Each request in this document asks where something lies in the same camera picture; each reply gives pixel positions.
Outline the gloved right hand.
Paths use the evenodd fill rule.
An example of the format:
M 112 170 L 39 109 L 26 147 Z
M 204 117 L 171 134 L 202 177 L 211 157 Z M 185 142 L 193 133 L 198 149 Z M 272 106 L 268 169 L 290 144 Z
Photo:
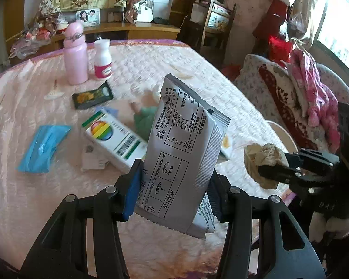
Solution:
M 321 242 L 325 233 L 333 234 L 335 239 L 343 239 L 349 235 L 349 218 L 331 217 L 328 220 L 322 213 L 314 212 L 308 231 L 310 242 Z

